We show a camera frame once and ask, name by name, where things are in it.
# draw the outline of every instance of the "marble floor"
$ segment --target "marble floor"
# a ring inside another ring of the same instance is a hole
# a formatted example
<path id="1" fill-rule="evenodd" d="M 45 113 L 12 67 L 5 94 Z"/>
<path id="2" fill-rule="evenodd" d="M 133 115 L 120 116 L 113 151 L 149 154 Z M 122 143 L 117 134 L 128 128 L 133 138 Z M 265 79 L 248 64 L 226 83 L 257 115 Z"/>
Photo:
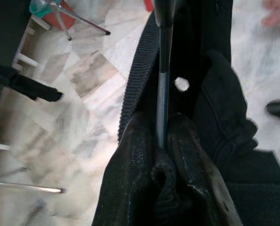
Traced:
<path id="1" fill-rule="evenodd" d="M 8 226 L 13 216 L 19 219 L 11 225 L 22 225 L 38 203 L 45 207 L 32 225 L 90 225 L 104 169 L 117 147 L 124 90 L 149 13 L 141 0 L 67 2 L 112 34 L 103 36 L 76 22 L 68 41 L 57 28 L 45 31 L 34 24 L 36 33 L 28 38 L 24 53 L 39 66 L 25 67 L 24 74 L 56 87 L 64 97 L 56 103 L 34 102 L 5 89 L 0 105 L 0 142 L 11 146 L 12 159 L 0 167 L 21 165 L 27 168 L 24 183 L 64 187 L 67 193 L 36 193 L 17 201 L 13 196 L 20 197 L 18 191 L 0 191 L 0 197 L 9 197 L 0 200 L 0 215 L 9 219 L 0 220 L 1 226 Z M 275 150 L 280 160 L 280 120 L 264 111 L 268 101 L 280 98 L 280 27 L 263 28 L 265 14 L 260 0 L 234 1 L 232 65 L 248 101 L 248 115 L 260 128 L 259 147 Z M 7 209 L 8 203 L 22 207 Z M 42 219 L 49 223 L 41 224 Z"/>

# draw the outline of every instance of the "red object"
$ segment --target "red object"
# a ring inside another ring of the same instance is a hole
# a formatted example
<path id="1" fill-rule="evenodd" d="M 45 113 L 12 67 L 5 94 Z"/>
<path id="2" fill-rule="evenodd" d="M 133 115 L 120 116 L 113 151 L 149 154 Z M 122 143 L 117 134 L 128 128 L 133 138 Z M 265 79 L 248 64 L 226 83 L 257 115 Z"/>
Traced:
<path id="1" fill-rule="evenodd" d="M 73 9 L 65 2 L 65 1 L 62 1 L 60 3 L 60 5 L 62 7 L 64 7 L 65 9 L 73 12 Z M 67 29 L 69 29 L 70 27 L 73 26 L 74 22 L 75 22 L 75 19 L 64 14 L 64 13 L 60 13 L 60 16 L 62 17 L 63 21 L 64 21 L 64 25 L 66 26 Z M 58 27 L 59 29 L 62 30 L 61 28 L 61 25 L 60 23 L 58 22 L 57 18 L 56 18 L 56 15 L 55 13 L 48 13 L 47 15 L 45 15 L 43 17 L 43 20 L 46 21 L 47 23 L 49 23 L 50 25 L 54 25 L 56 27 Z"/>
<path id="2" fill-rule="evenodd" d="M 144 0 L 144 4 L 145 4 L 146 10 L 147 10 L 148 12 L 153 11 L 152 0 Z"/>

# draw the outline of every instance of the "person's hand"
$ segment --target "person's hand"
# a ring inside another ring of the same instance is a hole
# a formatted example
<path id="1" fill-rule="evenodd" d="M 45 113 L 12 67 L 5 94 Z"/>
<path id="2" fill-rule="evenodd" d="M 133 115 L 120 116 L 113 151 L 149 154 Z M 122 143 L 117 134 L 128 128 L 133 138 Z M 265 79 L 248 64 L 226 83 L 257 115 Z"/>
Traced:
<path id="1" fill-rule="evenodd" d="M 280 0 L 264 0 L 264 7 L 270 10 L 270 14 L 262 20 L 262 24 L 268 27 L 280 24 Z"/>

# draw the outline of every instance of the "white hole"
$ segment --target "white hole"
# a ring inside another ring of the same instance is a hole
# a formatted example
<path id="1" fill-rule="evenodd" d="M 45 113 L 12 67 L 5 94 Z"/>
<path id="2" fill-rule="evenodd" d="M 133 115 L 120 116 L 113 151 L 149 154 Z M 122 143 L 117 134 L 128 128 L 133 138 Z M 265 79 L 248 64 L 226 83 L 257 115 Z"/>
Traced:
<path id="1" fill-rule="evenodd" d="M 181 77 L 177 77 L 174 81 L 174 84 L 181 92 L 185 92 L 190 87 L 188 80 Z"/>

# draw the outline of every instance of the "skin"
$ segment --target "skin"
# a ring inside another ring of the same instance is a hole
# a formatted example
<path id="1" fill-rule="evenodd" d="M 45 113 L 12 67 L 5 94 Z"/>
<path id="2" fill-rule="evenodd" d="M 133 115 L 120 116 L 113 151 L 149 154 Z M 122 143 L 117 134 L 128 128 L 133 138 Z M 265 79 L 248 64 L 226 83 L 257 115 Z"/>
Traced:
<path id="1" fill-rule="evenodd" d="M 273 27 L 280 24 L 280 0 L 264 0 L 264 7 L 270 13 L 262 20 L 262 24 L 267 27 Z"/>

